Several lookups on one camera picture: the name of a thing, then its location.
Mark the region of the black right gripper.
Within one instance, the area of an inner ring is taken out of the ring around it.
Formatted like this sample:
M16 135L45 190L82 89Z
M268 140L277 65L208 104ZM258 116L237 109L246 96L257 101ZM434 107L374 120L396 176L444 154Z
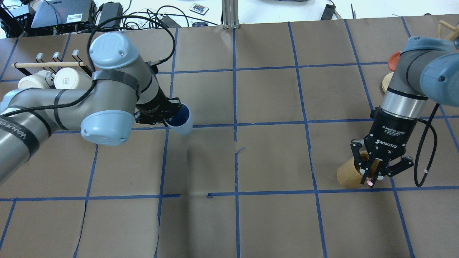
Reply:
M369 157L364 159L360 150L364 147L368 153L375 154L377 158L398 158L400 161L389 166L387 161L378 161L374 172L374 182L383 180L385 176L393 177L413 167L414 161L406 153L406 144L417 124L416 119L405 119L385 112L377 107L372 110L370 117L373 119L369 134L362 139L353 139L350 143L354 157L354 165L362 176L371 176L370 169L373 161Z

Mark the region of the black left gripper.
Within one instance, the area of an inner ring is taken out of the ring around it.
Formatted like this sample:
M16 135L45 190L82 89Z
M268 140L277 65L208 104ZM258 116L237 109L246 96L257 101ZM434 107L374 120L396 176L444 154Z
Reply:
M159 94L151 101L144 104L137 104L139 111L135 115L135 121L138 124L164 124L177 116L181 108L181 101L179 98L168 98L164 94Z

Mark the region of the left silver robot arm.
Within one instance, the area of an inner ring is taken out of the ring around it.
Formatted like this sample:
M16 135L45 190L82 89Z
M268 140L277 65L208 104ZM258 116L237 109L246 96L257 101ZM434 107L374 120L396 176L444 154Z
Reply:
M31 87L7 93L1 102L1 183L58 130L76 131L98 145L123 145L134 123L170 125L182 102L168 98L156 71L124 34L89 39L97 67L82 89Z

